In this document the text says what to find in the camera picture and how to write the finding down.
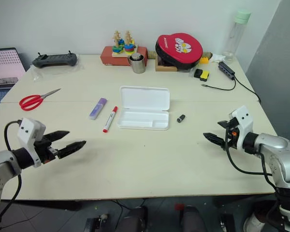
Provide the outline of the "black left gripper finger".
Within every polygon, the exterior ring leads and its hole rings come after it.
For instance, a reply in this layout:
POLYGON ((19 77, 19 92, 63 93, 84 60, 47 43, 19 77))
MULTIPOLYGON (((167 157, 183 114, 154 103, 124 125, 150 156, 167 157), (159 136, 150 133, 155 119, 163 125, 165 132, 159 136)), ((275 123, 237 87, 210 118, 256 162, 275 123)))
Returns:
POLYGON ((86 144, 86 141, 79 141, 79 142, 74 142, 72 144, 69 144, 65 148, 58 150, 57 157, 59 159, 62 159, 66 156, 69 156, 77 152, 78 150, 80 150, 85 144, 86 144))
POLYGON ((58 130, 58 131, 49 133, 47 135, 47 138, 48 138, 49 141, 54 142, 54 141, 62 139, 63 137, 65 137, 69 133, 70 132, 66 131, 66 130, 64 130, 64 131, 63 130, 60 130, 60 131, 58 130))

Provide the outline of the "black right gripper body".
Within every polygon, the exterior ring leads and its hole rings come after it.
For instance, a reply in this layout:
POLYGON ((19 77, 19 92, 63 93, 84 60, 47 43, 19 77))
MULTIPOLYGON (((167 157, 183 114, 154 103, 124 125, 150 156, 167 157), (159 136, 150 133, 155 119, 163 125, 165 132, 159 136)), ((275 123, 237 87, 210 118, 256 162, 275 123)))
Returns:
POLYGON ((228 142, 228 146, 232 147, 234 149, 237 149, 237 142, 239 139, 239 135, 240 135, 240 131, 239 131, 239 122, 236 118, 233 118, 230 120, 232 128, 231 129, 225 129, 226 132, 228 133, 228 137, 227 139, 224 139, 224 148, 222 148, 223 150, 225 150, 225 142, 228 142))

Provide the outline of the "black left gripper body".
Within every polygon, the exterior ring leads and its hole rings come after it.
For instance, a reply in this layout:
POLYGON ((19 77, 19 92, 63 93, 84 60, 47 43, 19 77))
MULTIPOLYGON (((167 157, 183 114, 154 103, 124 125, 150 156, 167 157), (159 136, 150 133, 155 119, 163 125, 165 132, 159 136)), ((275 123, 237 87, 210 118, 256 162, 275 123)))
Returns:
POLYGON ((59 140, 59 136, 55 134, 47 134, 40 141, 34 142, 34 148, 38 154, 41 163, 46 164, 56 158, 58 150, 51 146, 52 142, 59 140))

